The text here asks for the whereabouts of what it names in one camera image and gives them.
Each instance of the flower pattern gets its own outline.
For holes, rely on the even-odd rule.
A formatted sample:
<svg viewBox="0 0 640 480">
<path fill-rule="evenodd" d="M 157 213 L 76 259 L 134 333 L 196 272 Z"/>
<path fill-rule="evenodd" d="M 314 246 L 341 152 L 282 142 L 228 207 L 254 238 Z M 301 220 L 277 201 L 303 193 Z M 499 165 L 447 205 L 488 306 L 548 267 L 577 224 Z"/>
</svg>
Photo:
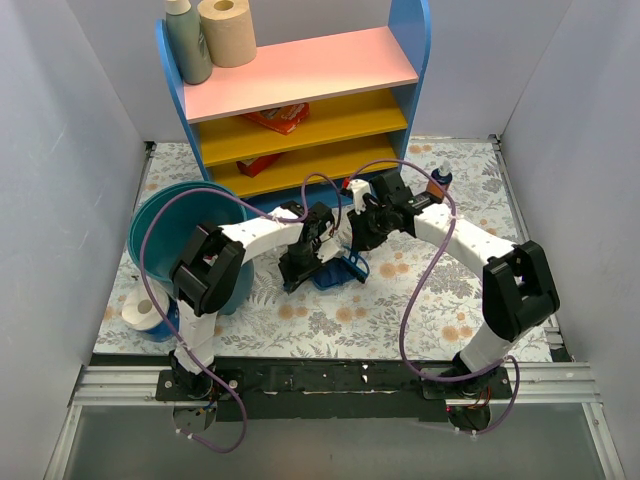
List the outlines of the flower pattern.
<svg viewBox="0 0 640 480">
<path fill-rule="evenodd" d="M 450 191 L 460 213 L 487 232 L 517 240 L 491 144 L 430 143 L 414 138 L 407 157 L 427 171 L 448 160 L 454 174 Z M 425 188 L 426 181 L 417 172 L 403 169 L 402 176 L 414 191 Z M 160 144 L 140 202 L 171 184 L 198 178 L 188 145 Z M 346 212 L 343 225 L 339 236 L 347 243 L 351 233 Z M 321 292 L 305 282 L 291 295 L 282 290 L 278 271 L 282 250 L 262 255 L 254 260 L 255 281 L 247 301 L 233 315 L 218 318 L 217 354 L 398 359 L 400 319 L 435 251 L 435 247 L 406 234 L 393 233 L 381 247 L 363 255 L 371 267 L 366 285 L 350 282 Z M 122 321 L 124 299 L 139 276 L 125 251 L 95 352 L 166 354 L 175 348 L 174 340 L 149 342 Z M 475 334 L 482 321 L 480 281 L 445 255 L 409 317 L 407 353 L 416 359 L 450 359 Z M 522 361 L 550 361 L 542 327 L 526 335 L 514 353 Z"/>
</svg>

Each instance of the wall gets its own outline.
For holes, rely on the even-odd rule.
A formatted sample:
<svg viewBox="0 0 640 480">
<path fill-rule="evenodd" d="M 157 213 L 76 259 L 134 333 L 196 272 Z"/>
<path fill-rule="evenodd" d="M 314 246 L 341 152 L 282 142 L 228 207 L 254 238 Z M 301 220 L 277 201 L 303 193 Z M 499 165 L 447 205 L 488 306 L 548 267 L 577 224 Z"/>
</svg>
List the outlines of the wall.
<svg viewBox="0 0 640 480">
<path fill-rule="evenodd" d="M 570 1 L 432 0 L 432 57 L 414 133 L 501 133 Z M 183 141 L 153 33 L 162 0 L 69 4 L 140 135 Z M 390 4 L 251 0 L 261 45 L 386 25 Z"/>
<path fill-rule="evenodd" d="M 0 0 L 0 477 L 42 478 L 120 258 L 144 145 L 65 2 Z"/>
<path fill-rule="evenodd" d="M 503 139 L 562 332 L 593 367 L 628 478 L 640 478 L 638 24 L 638 2 L 574 0 Z"/>
</svg>

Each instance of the toy shelf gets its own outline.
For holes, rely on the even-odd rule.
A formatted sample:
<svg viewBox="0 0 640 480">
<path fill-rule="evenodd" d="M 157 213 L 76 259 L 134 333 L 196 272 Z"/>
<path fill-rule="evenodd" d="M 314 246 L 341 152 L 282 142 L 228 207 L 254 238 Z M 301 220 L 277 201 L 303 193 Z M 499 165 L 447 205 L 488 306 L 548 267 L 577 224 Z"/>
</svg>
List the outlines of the toy shelf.
<svg viewBox="0 0 640 480">
<path fill-rule="evenodd" d="M 196 123 L 417 81 L 389 27 L 379 27 L 260 47 L 248 64 L 185 85 L 184 101 Z"/>
<path fill-rule="evenodd" d="M 262 46 L 250 63 L 214 67 L 200 85 L 183 83 L 164 20 L 156 23 L 156 40 L 203 178 L 260 207 L 276 197 L 296 198 L 295 189 L 311 172 L 339 180 L 366 162 L 404 158 L 427 67 L 430 28 L 426 0 L 392 0 L 387 26 Z M 289 135 L 241 116 L 301 102 L 310 103 L 310 116 Z M 285 153 L 255 178 L 235 165 L 277 152 Z M 394 165 L 378 164 L 369 171 Z M 314 198 L 335 206 L 333 188 L 319 178 L 316 182 Z"/>
<path fill-rule="evenodd" d="M 212 167 L 407 128 L 407 120 L 388 89 L 318 100 L 311 102 L 310 109 L 309 118 L 289 135 L 242 116 L 200 124 L 204 165 Z"/>
<path fill-rule="evenodd" d="M 242 175 L 235 163 L 213 167 L 216 182 L 233 190 L 240 197 L 275 192 L 299 187 L 312 172 L 325 173 L 332 179 L 351 175 L 358 167 L 372 159 L 394 158 L 393 148 L 386 135 L 334 142 L 285 153 L 273 165 L 254 178 Z M 393 163 L 372 165 L 365 172 L 394 168 Z M 319 183 L 321 177 L 313 177 L 309 183 Z"/>
</svg>

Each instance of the brown paper roll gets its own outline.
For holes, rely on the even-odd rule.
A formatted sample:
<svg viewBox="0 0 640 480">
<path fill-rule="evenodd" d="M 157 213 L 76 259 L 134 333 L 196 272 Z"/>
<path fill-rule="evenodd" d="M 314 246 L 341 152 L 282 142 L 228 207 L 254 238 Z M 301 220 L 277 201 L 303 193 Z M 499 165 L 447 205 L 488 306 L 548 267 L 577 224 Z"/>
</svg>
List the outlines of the brown paper roll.
<svg viewBox="0 0 640 480">
<path fill-rule="evenodd" d="M 239 67 L 256 58 L 256 37 L 248 0 L 203 0 L 198 5 L 211 61 Z"/>
</svg>

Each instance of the shelf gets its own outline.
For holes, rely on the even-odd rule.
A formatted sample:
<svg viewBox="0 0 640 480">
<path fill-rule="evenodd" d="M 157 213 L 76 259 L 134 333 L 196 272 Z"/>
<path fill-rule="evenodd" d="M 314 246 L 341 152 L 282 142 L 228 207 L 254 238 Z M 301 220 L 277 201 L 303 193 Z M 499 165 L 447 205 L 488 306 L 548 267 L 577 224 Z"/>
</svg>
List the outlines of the shelf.
<svg viewBox="0 0 640 480">
<path fill-rule="evenodd" d="M 289 135 L 281 135 L 243 117 L 199 125 L 205 166 L 286 152 L 407 128 L 388 89 L 334 97 L 311 103 L 311 114 Z"/>
<path fill-rule="evenodd" d="M 311 172 L 321 172 L 331 178 L 351 175 L 358 167 L 381 158 L 395 158 L 385 134 L 328 143 L 285 153 L 276 163 L 254 178 L 242 175 L 235 163 L 213 167 L 213 181 L 231 189 L 239 197 L 274 192 L 300 186 Z M 366 172 L 393 168 L 394 163 L 374 165 Z M 310 183 L 323 181 L 314 177 Z"/>
<path fill-rule="evenodd" d="M 417 83 L 389 27 L 267 45 L 235 68 L 214 67 L 184 85 L 186 118 L 197 123 L 265 108 Z"/>
</svg>

